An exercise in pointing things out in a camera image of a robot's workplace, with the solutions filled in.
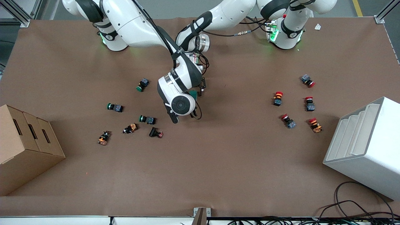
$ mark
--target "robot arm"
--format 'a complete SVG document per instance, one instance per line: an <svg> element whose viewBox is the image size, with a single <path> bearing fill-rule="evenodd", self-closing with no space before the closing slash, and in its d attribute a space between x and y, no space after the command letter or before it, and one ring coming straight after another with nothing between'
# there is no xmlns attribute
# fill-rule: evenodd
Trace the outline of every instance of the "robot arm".
<svg viewBox="0 0 400 225"><path fill-rule="evenodd" d="M266 20L279 18L289 6L289 0L223 0L187 25L176 37L176 43L185 51L206 52L210 46L208 35L202 30L225 30L238 25L257 5Z"/></svg>
<svg viewBox="0 0 400 225"><path fill-rule="evenodd" d="M151 24L137 2L63 0L63 4L72 14L80 14L93 22L101 32L102 29L112 28L115 34L112 35L112 40L107 38L107 35L111 36L110 32L104 35L109 48L115 41L123 43L124 48L127 45L137 48L160 45L168 48L172 59L178 61L179 66L158 80L157 91L174 123L178 122L178 116L193 112L196 102L184 92L201 83L202 73L199 67L185 55L166 31Z"/></svg>
<svg viewBox="0 0 400 225"><path fill-rule="evenodd" d="M271 24L272 34L268 39L277 47L291 49L303 33L304 25L310 17L311 10L318 14L329 12L337 0L298 0L292 1L285 18L279 18Z"/></svg>

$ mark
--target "brown paper mat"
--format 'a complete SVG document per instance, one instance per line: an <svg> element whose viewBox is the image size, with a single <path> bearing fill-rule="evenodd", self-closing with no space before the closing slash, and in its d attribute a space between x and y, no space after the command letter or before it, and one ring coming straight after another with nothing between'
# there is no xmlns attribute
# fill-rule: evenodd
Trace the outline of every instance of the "brown paper mat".
<svg viewBox="0 0 400 225"><path fill-rule="evenodd" d="M175 37L189 21L156 23ZM174 125L156 91L172 66L166 49L111 52L87 21L32 21L19 32L0 103L51 121L66 160L1 197L0 215L182 216L197 206L211 207L213 216L319 215L336 186L350 180L322 164L338 119L382 96L400 102L400 70L373 18L311 18L306 28L286 51L260 30L212 36L203 119ZM313 88L299 81L306 73ZM143 77L151 84L139 93ZM284 93L281 107L271 105L276 91ZM310 95L315 112L304 111ZM125 112L106 110L109 102ZM279 119L285 113L295 129ZM148 137L151 126L143 123L122 134L140 115L158 118L164 138ZM312 117L323 132L311 131ZM112 131L106 147L96 143L105 130ZM344 187L340 199L349 198L387 211L360 187ZM391 205L399 213L400 203ZM325 215L339 216L335 209Z"/></svg>

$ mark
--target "white storage shelf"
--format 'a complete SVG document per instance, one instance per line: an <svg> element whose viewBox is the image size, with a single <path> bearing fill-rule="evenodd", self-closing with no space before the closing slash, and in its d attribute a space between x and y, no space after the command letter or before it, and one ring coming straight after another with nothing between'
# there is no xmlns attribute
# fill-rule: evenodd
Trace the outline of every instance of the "white storage shelf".
<svg viewBox="0 0 400 225"><path fill-rule="evenodd" d="M342 118L323 163L400 200L400 104L382 97Z"/></svg>

